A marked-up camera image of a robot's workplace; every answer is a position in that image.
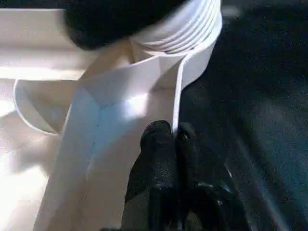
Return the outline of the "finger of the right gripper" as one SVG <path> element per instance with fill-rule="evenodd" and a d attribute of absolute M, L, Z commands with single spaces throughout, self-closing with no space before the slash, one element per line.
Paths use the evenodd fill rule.
<path fill-rule="evenodd" d="M 95 50 L 152 26 L 181 7 L 183 0 L 69 0 L 64 9 L 68 37 Z"/>

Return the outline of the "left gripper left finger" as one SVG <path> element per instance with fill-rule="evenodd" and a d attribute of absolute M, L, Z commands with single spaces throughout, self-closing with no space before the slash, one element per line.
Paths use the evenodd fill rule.
<path fill-rule="evenodd" d="M 178 207 L 177 156 L 170 124 L 165 120 L 149 124 L 140 149 L 129 174 L 121 228 L 166 231 Z"/>

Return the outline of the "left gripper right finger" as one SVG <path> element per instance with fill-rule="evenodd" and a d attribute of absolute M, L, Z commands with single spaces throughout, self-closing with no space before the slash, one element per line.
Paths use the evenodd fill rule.
<path fill-rule="evenodd" d="M 248 231 L 246 212 L 225 166 L 223 142 L 181 123 L 176 139 L 180 195 L 190 231 Z"/>

